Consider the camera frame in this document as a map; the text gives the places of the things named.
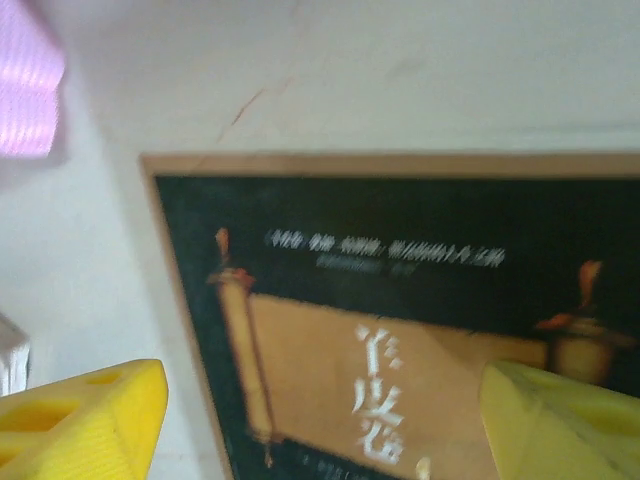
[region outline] white object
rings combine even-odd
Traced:
[[[27,388],[29,337],[0,315],[0,396]]]

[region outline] beige book border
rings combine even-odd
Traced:
[[[182,281],[171,245],[156,176],[262,176],[262,177],[394,177],[394,178],[640,178],[640,152],[561,153],[164,153],[142,154],[140,167],[152,204],[157,233],[174,294],[188,332],[189,347],[198,365],[196,374],[208,396],[208,415],[214,429],[216,447],[225,477],[234,479],[216,407],[207,382],[193,324],[189,316]]]

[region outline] chinese characters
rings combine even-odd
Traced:
[[[368,373],[366,379],[357,378],[354,382],[352,414],[360,415],[364,432],[357,444],[362,445],[368,458],[396,465],[404,450],[402,437],[396,431],[404,417],[394,411],[402,391],[394,385],[387,387],[380,369],[381,362],[394,370],[402,366],[398,339],[383,328],[373,332],[363,325],[356,328],[356,336],[365,345]]]

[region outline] yellow plastic piece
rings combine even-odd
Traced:
[[[640,399],[495,362],[480,403],[502,480],[640,479]]]
[[[159,360],[0,398],[0,480],[142,480],[167,406]]]

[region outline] white wall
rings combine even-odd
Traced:
[[[221,470],[140,152],[640,147],[634,0],[39,4],[69,56],[65,133],[0,169],[0,309],[34,385],[165,361],[153,480]]]

